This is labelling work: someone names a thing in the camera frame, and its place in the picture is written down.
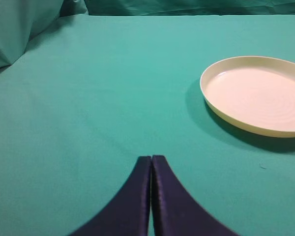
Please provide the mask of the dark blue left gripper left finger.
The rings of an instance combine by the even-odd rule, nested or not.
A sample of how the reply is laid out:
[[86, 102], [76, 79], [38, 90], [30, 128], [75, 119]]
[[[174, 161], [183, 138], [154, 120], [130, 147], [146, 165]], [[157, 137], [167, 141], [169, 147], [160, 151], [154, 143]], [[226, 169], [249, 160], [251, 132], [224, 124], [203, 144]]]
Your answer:
[[108, 204], [72, 236], [147, 236], [151, 157], [140, 156], [128, 179]]

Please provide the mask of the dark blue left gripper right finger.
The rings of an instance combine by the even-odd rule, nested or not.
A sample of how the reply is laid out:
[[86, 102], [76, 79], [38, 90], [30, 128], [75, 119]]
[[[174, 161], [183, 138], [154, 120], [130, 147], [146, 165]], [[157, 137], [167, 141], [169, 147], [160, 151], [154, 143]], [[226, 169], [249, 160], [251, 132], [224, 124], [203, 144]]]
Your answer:
[[237, 235], [194, 200], [163, 155], [152, 157], [151, 208], [156, 236]]

